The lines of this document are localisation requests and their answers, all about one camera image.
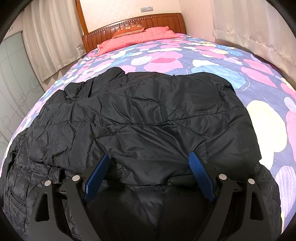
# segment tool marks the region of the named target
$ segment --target quilted fabric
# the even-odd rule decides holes
[[[26,240],[44,182],[81,174],[107,153],[114,159],[88,204],[104,240],[193,240],[211,204],[188,165],[191,151],[233,180],[255,179],[275,240],[279,187],[259,164],[250,116],[227,80],[204,72],[125,74],[114,67],[58,90],[14,139],[0,178],[0,206]],[[79,239],[67,205],[65,213]]]

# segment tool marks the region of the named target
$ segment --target frosted glass door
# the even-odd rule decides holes
[[[23,118],[44,94],[17,33],[0,44],[0,160]]]

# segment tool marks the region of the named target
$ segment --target white curtain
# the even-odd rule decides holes
[[[296,39],[266,0],[211,0],[213,35],[249,49],[296,82]]]
[[[39,81],[85,54],[75,0],[34,0],[22,13],[25,48]]]

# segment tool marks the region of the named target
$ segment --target metal screw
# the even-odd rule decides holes
[[[52,182],[50,180],[45,181],[44,185],[49,186]]]
[[[248,182],[249,182],[249,184],[255,184],[254,179],[251,179],[251,178],[248,180]]]
[[[74,182],[78,181],[79,179],[80,179],[80,176],[79,175],[75,175],[75,176],[72,177],[72,180]]]
[[[226,176],[225,174],[220,174],[220,175],[219,175],[219,178],[220,178],[221,180],[226,180],[227,176]]]

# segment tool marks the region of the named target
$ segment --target bedsheet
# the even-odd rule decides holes
[[[296,91],[271,65],[251,53],[179,34],[179,38],[150,41],[99,57],[91,51],[38,100],[14,137],[27,128],[44,103],[71,82],[91,79],[118,66],[127,72],[156,71],[170,75],[210,72],[227,79],[247,108],[262,159],[279,185],[283,229],[296,212]]]

